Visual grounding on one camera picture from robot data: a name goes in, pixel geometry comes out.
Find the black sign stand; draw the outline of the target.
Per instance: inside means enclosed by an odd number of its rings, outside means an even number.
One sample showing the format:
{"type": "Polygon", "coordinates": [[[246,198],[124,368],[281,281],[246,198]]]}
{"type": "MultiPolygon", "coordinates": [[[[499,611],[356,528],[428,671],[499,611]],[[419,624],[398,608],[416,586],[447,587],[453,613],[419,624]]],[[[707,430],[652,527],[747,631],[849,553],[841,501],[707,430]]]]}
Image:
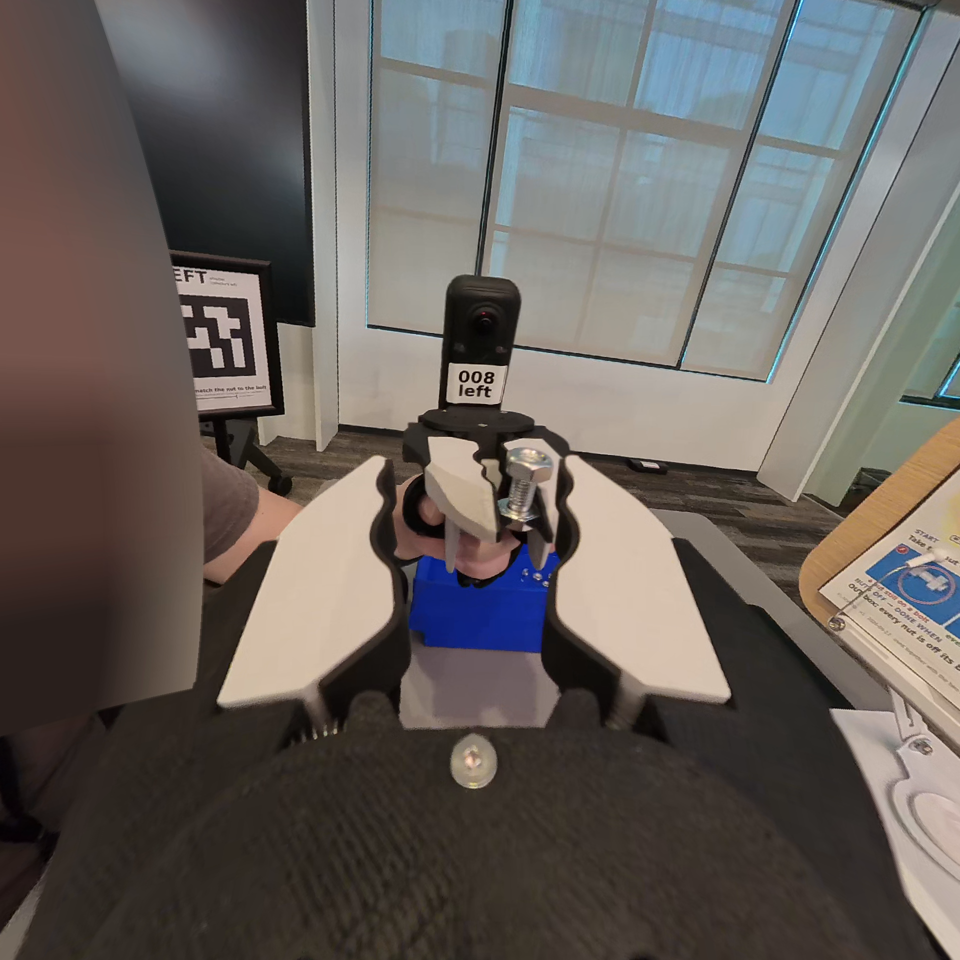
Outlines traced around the black sign stand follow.
{"type": "Polygon", "coordinates": [[[199,432],[202,437],[213,440],[214,451],[222,461],[238,470],[245,470],[251,464],[268,478],[269,492],[282,498],[291,494],[293,478],[258,445],[258,425],[254,418],[200,414],[199,432]]]}

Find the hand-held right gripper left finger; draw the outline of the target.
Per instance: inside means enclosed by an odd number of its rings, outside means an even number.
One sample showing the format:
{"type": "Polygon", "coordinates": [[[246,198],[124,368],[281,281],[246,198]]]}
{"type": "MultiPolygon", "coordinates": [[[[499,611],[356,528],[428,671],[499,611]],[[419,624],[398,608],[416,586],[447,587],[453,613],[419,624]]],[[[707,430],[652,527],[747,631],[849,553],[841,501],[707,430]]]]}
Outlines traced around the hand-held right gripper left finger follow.
{"type": "Polygon", "coordinates": [[[300,702],[314,726],[354,698],[397,709],[411,659],[395,558],[393,464],[370,457],[319,494],[279,536],[217,697],[225,711],[300,702]]]}

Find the white paper with outlines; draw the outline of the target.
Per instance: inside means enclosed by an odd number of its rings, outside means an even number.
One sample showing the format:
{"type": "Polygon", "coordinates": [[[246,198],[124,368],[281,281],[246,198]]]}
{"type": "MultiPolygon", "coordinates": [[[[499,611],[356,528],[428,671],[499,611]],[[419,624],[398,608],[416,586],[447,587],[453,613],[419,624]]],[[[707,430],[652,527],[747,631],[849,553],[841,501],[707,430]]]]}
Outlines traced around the white paper with outlines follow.
{"type": "Polygon", "coordinates": [[[947,958],[959,957],[959,760],[914,708],[833,709],[870,789],[909,904],[947,958]]]}

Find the large black wall screen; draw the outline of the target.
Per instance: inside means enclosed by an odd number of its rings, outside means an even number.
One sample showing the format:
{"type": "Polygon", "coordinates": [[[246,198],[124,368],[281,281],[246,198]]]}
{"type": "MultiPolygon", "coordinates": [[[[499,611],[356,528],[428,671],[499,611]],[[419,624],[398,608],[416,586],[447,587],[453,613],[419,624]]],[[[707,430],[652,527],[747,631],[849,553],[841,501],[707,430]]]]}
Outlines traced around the large black wall screen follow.
{"type": "Polygon", "coordinates": [[[303,1],[98,1],[168,248],[270,263],[312,327],[303,1]]]}

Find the printed instruction sheet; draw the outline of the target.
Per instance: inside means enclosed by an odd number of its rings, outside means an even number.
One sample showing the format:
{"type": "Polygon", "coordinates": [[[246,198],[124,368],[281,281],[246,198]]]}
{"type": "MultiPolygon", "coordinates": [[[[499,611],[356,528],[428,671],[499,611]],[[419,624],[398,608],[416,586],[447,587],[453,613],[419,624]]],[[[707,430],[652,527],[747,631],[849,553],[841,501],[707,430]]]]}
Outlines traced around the printed instruction sheet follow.
{"type": "Polygon", "coordinates": [[[959,477],[955,473],[820,594],[959,707],[959,477]]]}

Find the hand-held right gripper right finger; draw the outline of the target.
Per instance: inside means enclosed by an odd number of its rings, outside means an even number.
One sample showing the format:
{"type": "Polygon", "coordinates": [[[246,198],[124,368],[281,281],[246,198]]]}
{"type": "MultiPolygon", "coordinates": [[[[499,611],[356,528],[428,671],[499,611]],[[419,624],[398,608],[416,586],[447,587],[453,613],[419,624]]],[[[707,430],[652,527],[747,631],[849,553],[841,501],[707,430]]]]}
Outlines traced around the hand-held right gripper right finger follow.
{"type": "Polygon", "coordinates": [[[674,539],[642,501],[576,454],[558,469],[558,566],[541,662],[582,690],[601,723],[633,726],[646,702],[726,705],[732,690],[674,539]]]}

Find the blue plastic parts bin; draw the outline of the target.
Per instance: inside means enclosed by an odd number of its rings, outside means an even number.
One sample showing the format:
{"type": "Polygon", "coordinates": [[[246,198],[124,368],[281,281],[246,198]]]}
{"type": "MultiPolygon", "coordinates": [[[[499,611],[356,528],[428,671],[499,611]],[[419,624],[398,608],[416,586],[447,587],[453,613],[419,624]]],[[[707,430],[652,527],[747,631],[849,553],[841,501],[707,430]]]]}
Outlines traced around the blue plastic parts bin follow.
{"type": "Polygon", "coordinates": [[[537,570],[522,547],[498,579],[477,587],[461,585],[441,559],[421,558],[414,573],[409,625],[425,646],[538,654],[550,578],[558,563],[551,553],[537,570]]]}

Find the wooden instruction board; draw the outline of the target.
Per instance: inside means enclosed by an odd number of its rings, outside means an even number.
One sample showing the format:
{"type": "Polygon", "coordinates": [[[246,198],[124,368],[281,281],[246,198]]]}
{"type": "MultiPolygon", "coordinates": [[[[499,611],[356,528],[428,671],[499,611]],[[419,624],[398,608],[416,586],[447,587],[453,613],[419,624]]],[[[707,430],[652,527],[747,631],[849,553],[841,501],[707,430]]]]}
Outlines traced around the wooden instruction board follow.
{"type": "Polygon", "coordinates": [[[820,590],[851,561],[875,545],[954,474],[958,474],[958,418],[930,438],[863,503],[845,518],[803,562],[800,596],[808,612],[876,681],[895,690],[930,723],[958,725],[958,707],[922,677],[885,651],[857,626],[848,623],[820,590]]]}

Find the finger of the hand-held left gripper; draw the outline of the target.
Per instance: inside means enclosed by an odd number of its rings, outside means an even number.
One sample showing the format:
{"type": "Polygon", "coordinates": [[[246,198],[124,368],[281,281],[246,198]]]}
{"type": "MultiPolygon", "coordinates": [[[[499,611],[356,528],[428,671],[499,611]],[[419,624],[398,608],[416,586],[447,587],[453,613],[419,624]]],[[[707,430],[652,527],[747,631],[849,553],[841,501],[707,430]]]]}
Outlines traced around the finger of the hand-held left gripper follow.
{"type": "Polygon", "coordinates": [[[429,437],[424,468],[426,495],[443,515],[443,559],[457,569],[462,535],[482,545],[498,546],[500,514],[496,489],[477,461],[478,443],[454,437],[429,437]]]}
{"type": "Polygon", "coordinates": [[[506,498],[510,477],[505,467],[506,451],[513,448],[529,447],[548,453],[554,461],[554,469],[549,480],[540,483],[534,505],[539,510],[539,520],[531,525],[506,523],[513,534],[525,538],[531,570],[544,571],[547,562],[555,554],[556,538],[560,527],[559,493],[561,491],[562,469],[565,463],[566,448],[558,439],[509,439],[503,444],[501,466],[503,481],[501,498],[506,498]]]}

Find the person's left hand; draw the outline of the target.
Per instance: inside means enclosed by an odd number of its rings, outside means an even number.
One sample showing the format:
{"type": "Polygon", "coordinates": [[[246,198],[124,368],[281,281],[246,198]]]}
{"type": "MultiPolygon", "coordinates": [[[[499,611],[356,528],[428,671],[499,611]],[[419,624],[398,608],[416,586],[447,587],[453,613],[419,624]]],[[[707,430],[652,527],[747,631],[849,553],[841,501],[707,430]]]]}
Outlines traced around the person's left hand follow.
{"type": "MultiPolygon", "coordinates": [[[[446,516],[438,505],[423,494],[416,500],[407,494],[410,487],[416,486],[419,475],[408,479],[396,488],[396,503],[392,512],[396,547],[394,556],[402,563],[418,561],[423,557],[432,557],[444,561],[447,558],[446,516]],[[414,502],[421,527],[438,526],[440,537],[421,534],[410,527],[405,519],[404,505],[407,499],[414,502]]],[[[473,581],[489,581],[508,570],[521,542],[512,532],[507,531],[497,542],[486,542],[467,532],[459,534],[454,568],[458,573],[473,581]]]]}

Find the black desk mat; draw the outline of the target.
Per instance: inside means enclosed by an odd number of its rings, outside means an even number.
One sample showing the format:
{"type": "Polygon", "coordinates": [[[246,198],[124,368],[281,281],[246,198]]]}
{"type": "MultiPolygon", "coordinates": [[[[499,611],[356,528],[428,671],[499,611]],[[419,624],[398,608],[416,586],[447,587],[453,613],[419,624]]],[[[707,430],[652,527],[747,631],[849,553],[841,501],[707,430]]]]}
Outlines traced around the black desk mat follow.
{"type": "Polygon", "coordinates": [[[857,707],[846,695],[845,685],[837,686],[830,671],[830,656],[823,663],[826,645],[833,645],[822,628],[774,584],[737,546],[723,551],[720,572],[739,598],[760,617],[775,637],[785,644],[787,653],[814,682],[830,707],[850,711],[857,707]]]}

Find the short thick silver hex bolt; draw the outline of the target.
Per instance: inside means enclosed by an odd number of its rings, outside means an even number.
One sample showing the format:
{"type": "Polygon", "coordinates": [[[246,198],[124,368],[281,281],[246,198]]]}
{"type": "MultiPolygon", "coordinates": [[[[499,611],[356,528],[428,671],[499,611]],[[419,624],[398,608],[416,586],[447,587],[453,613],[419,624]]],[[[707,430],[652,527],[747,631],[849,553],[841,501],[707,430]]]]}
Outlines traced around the short thick silver hex bolt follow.
{"type": "Polygon", "coordinates": [[[543,450],[529,446],[514,447],[506,451],[505,468],[510,477],[510,486],[505,498],[512,506],[535,504],[541,483],[553,474],[553,458],[543,450]]]}

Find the framed black-white marker sign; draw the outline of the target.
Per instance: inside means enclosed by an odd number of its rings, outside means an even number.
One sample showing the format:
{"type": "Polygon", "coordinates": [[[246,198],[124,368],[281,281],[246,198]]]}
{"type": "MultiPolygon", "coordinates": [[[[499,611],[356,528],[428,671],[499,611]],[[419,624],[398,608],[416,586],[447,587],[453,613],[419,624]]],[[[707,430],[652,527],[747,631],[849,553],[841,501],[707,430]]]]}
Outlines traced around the framed black-white marker sign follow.
{"type": "Polygon", "coordinates": [[[202,420],[285,412],[272,265],[169,251],[202,420]]]}

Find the person's left forearm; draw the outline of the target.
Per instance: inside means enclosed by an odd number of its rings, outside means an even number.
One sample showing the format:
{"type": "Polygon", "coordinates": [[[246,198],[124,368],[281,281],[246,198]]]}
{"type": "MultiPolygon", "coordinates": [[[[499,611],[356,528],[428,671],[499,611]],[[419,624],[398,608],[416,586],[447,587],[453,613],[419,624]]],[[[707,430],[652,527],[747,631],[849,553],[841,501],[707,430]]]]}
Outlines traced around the person's left forearm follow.
{"type": "Polygon", "coordinates": [[[259,546],[274,542],[301,506],[199,448],[204,582],[221,586],[259,546]]]}

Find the large window with blinds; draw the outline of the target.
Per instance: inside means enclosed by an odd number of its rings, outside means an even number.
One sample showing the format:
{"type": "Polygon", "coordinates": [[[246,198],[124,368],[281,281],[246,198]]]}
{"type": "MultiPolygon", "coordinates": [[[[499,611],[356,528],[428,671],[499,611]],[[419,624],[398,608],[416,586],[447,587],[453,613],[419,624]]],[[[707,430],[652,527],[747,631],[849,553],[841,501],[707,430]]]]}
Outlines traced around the large window with blinds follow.
{"type": "Polygon", "coordinates": [[[366,323],[769,381],[919,39],[898,2],[371,2],[366,323]]]}

